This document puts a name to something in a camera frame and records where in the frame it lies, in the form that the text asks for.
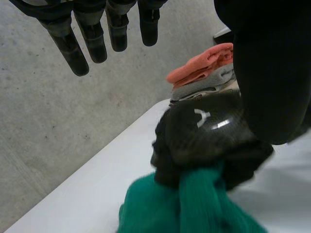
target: concrete floor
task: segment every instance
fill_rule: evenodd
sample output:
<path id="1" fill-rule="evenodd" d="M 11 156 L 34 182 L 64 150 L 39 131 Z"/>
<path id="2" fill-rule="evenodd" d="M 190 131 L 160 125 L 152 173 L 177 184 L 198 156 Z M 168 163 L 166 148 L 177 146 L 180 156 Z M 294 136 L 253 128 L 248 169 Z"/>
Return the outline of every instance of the concrete floor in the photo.
<path id="1" fill-rule="evenodd" d="M 166 75 L 213 45 L 224 25 L 213 1 L 169 0 L 158 43 L 141 41 L 138 8 L 128 48 L 75 76 L 36 19 L 0 2 L 0 232 L 4 232 L 155 103 L 170 96 Z"/>

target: orange towel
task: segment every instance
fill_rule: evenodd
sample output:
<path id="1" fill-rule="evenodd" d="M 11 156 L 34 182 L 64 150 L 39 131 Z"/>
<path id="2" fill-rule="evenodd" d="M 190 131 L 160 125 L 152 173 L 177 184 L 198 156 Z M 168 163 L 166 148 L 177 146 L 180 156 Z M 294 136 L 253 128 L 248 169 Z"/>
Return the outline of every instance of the orange towel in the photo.
<path id="1" fill-rule="evenodd" d="M 184 66 L 169 73 L 166 79 L 174 84 L 174 89 L 177 89 L 188 83 L 202 80 L 214 70 L 232 62 L 233 44 L 219 44 L 191 58 Z"/>

